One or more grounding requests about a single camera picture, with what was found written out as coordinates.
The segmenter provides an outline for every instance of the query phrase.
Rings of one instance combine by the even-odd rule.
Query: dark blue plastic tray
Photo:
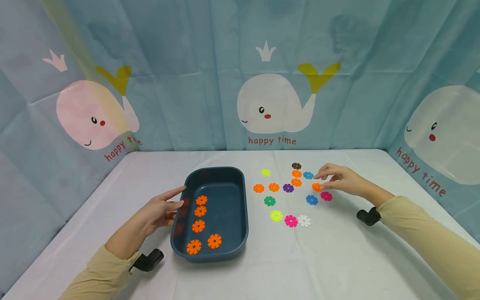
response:
[[[219,262],[235,258],[241,253],[248,236],[247,199],[243,173],[233,167],[203,168],[190,174],[187,189],[181,199],[185,204],[178,210],[170,236],[173,251],[192,263]],[[196,199],[207,196],[207,213],[203,217],[194,214]],[[196,220],[205,222],[202,232],[192,231]],[[210,249],[207,240],[212,234],[222,237],[217,249]],[[190,255],[187,244],[191,240],[202,243],[201,250]]]

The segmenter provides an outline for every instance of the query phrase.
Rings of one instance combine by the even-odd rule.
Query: white whale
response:
[[[404,131],[415,154],[460,184],[480,184],[480,94],[463,85],[423,99]]]
[[[312,95],[301,106],[290,82],[278,74],[261,74],[245,82],[237,99],[242,125],[253,133],[299,132],[308,126],[318,90],[340,69],[339,63],[327,67],[322,75],[310,64],[299,70],[307,76]]]

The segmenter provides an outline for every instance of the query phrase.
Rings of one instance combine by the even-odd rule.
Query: purple snowflake piece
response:
[[[286,191],[286,192],[293,192],[293,190],[294,190],[294,189],[293,189],[293,185],[288,184],[288,183],[287,183],[287,184],[284,184],[284,185],[283,185],[283,190]]]

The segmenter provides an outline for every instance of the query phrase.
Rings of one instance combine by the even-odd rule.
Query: white crown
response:
[[[50,50],[50,55],[52,56],[52,59],[42,59],[44,62],[48,62],[55,68],[57,68],[60,72],[68,70],[67,65],[65,64],[65,55],[60,55],[60,58],[53,53],[51,49]]]
[[[255,49],[257,49],[257,51],[260,53],[262,61],[270,61],[270,57],[272,56],[272,53],[276,49],[276,47],[268,49],[268,41],[265,40],[265,45],[263,49],[260,47],[256,47]]]

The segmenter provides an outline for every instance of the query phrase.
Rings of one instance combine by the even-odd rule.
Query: cartoon whale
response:
[[[106,87],[89,80],[76,81],[60,92],[57,117],[68,135],[82,147],[101,149],[121,134],[137,132],[140,128],[125,96],[130,71],[130,67],[123,66],[118,70],[117,78],[110,74],[106,76],[122,95],[123,107]]]
[[[302,108],[290,82],[278,74],[260,74],[247,80],[240,89],[237,112],[242,125],[253,133],[299,132],[310,123],[318,90],[328,82],[341,64],[327,67],[322,75],[310,64],[298,66],[308,79],[312,95]]]
[[[427,95],[404,131],[427,165],[460,184],[480,184],[480,94],[463,85]]]

